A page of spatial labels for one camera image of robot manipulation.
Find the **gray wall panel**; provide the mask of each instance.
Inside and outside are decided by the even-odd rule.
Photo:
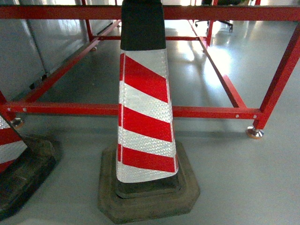
[[[22,5],[80,5],[80,0],[21,0]],[[46,72],[53,72],[87,42],[80,20],[29,20]]]
[[[0,90],[8,100],[45,73],[25,20],[0,20],[0,65]]]

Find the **red metal frame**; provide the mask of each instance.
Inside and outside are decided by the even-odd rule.
[[[120,19],[118,6],[1,6],[0,19]],[[275,20],[300,21],[300,7],[164,7],[165,19],[186,20]],[[99,36],[88,32],[90,43],[70,58],[65,65],[51,74],[39,87],[17,102],[7,102],[0,92],[0,112],[9,120],[14,113],[47,113],[72,115],[117,115],[118,106],[108,104],[78,104],[36,102],[47,92],[73,65],[82,59],[95,45],[103,40],[120,40],[120,36],[107,36],[120,20],[104,30]],[[234,85],[226,75],[222,75],[209,55],[207,37],[200,37],[190,22],[195,37],[166,37],[166,40],[199,41],[209,61],[216,71],[233,108],[174,106],[174,117],[254,119],[254,127],[263,129],[276,102],[278,101],[296,63],[300,57],[300,23],[298,23],[290,43],[283,55],[276,74],[260,108],[247,108]]]

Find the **red and white striped traffic cone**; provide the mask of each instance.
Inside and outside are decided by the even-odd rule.
[[[124,183],[158,180],[178,171],[168,81],[165,26],[160,1],[143,10],[158,16],[135,16],[124,1],[120,55],[117,178]]]
[[[21,138],[0,115],[0,221],[15,214],[54,168],[49,141]]]
[[[27,145],[0,116],[0,173],[6,170],[25,150]]]
[[[174,139],[162,4],[124,0],[118,146],[102,152],[98,207],[129,223],[189,213],[199,194]]]

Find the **glossy epoxy floor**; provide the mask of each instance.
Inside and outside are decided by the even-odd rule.
[[[205,22],[199,30],[206,30]],[[293,33],[294,22],[215,24],[211,51],[249,107],[259,107]],[[186,21],[166,22],[167,35],[192,35]],[[167,42],[173,105],[231,106],[197,42]],[[103,42],[41,100],[117,103],[119,43]],[[251,120],[175,118],[201,188],[191,213],[137,225],[300,224],[300,62],[265,136],[244,133]],[[100,156],[117,138],[116,117],[24,116],[24,135],[53,141],[62,159],[14,217],[0,224],[112,225],[97,209]]]

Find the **red steel beam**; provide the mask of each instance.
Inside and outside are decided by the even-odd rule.
[[[15,113],[44,113],[72,115],[118,115],[115,104],[81,104],[81,103],[50,103],[50,102],[7,102],[0,106],[1,110]],[[173,106],[174,117],[220,118],[220,119],[253,119],[260,118],[259,109],[253,108],[215,108]]]
[[[256,129],[263,129],[280,98],[298,60],[300,58],[300,22],[298,23],[292,38],[285,50],[273,80],[269,86],[262,105],[260,107],[263,116],[253,123]]]
[[[193,32],[195,33],[196,36],[198,36],[197,31],[194,27],[194,25],[188,21]],[[220,73],[220,71],[218,70],[216,64],[214,63],[214,61],[212,60],[212,57],[210,56],[208,50],[207,50],[207,42],[203,42],[203,38],[199,37],[198,40],[200,41],[200,44],[203,48],[204,53],[206,54],[207,58],[209,59],[212,67],[214,68],[227,96],[229,97],[229,100],[231,101],[232,105],[234,107],[240,107],[240,108],[246,108],[246,104],[244,103],[243,99],[241,98],[241,96],[239,95],[238,91],[236,90],[236,88],[234,87],[234,85],[232,84],[231,80],[229,79],[229,77],[227,75],[222,75]]]
[[[164,6],[166,20],[300,21],[299,6]],[[0,19],[121,19],[121,6],[1,6]]]

